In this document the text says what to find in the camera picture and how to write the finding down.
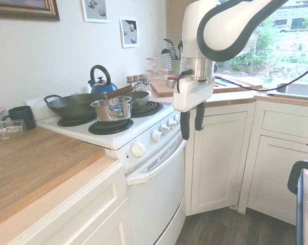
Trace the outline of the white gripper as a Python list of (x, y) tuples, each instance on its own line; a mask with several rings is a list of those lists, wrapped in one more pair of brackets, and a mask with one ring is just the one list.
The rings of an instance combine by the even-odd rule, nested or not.
[(180, 111), (180, 128), (182, 138), (189, 139), (190, 127), (189, 120), (193, 107), (196, 108), (195, 129), (203, 129), (203, 118), (206, 108), (206, 100), (211, 97), (214, 89), (215, 76), (211, 76), (207, 81), (199, 82), (194, 77), (181, 78), (179, 83), (175, 84), (173, 94), (173, 108)]

